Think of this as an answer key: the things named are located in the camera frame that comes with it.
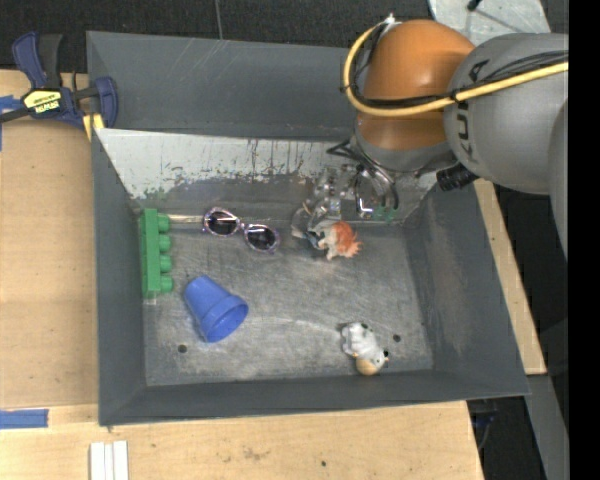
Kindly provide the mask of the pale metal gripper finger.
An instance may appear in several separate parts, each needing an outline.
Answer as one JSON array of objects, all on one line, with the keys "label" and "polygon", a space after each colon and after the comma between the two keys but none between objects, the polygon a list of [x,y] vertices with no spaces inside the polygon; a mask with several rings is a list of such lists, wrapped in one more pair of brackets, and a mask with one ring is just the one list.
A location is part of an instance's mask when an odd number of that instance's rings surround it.
[{"label": "pale metal gripper finger", "polygon": [[291,219],[291,235],[294,238],[310,240],[312,225],[312,212],[304,207],[298,208]]},{"label": "pale metal gripper finger", "polygon": [[303,209],[308,214],[308,225],[321,225],[323,222],[340,221],[341,213],[330,204],[303,203]]}]

